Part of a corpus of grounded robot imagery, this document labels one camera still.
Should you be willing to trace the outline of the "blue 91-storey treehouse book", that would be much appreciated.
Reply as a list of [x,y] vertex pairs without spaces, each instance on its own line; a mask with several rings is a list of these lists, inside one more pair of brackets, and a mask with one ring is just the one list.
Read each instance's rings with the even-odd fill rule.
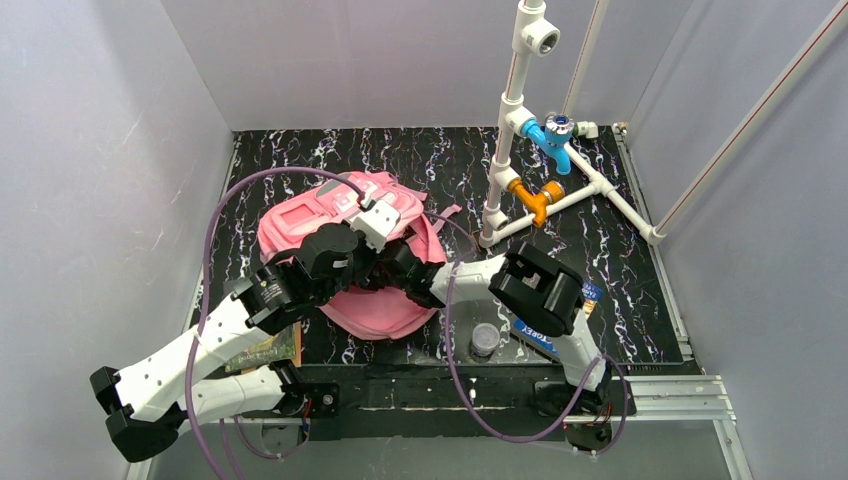
[[[582,312],[577,315],[577,320],[582,320],[582,324],[584,326],[588,326],[589,318],[602,298],[604,290],[588,281],[585,281],[582,293],[584,296],[584,304]],[[559,361],[558,352],[551,338],[535,331],[523,320],[516,318],[512,322],[510,333],[512,336],[527,343],[543,357],[554,362]]]

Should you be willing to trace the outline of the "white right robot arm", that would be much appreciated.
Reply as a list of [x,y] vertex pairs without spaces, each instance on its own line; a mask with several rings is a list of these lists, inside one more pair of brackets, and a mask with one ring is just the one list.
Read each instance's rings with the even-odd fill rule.
[[369,283],[392,287],[415,304],[447,309],[496,299],[553,345],[572,386],[598,392],[606,361],[590,331],[580,274],[527,242],[486,260],[425,262],[399,241],[377,257]]

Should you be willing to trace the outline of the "pink student backpack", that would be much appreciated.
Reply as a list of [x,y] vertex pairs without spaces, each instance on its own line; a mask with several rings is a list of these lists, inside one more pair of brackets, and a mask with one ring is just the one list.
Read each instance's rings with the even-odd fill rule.
[[[427,194],[410,189],[388,172],[345,172],[363,191],[375,199],[383,197],[400,214],[391,240],[404,238],[412,253],[424,262],[444,262],[445,251],[437,233],[443,226],[424,215]],[[329,223],[338,224],[357,209],[356,194],[345,184],[328,180],[321,186],[287,199],[268,210],[259,221],[258,242],[261,259],[297,248],[307,235]],[[435,313],[409,299],[393,287],[366,290],[352,287],[332,298],[320,310],[334,323],[362,340],[397,340],[424,325]]]

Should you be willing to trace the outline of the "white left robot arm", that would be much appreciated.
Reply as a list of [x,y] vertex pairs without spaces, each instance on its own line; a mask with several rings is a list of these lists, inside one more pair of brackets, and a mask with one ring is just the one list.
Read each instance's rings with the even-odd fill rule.
[[388,239],[324,224],[273,255],[197,325],[137,363],[90,377],[112,443],[130,462],[169,448],[191,425],[276,410],[304,389],[284,366],[214,379],[212,373],[274,337],[307,311],[366,279]]

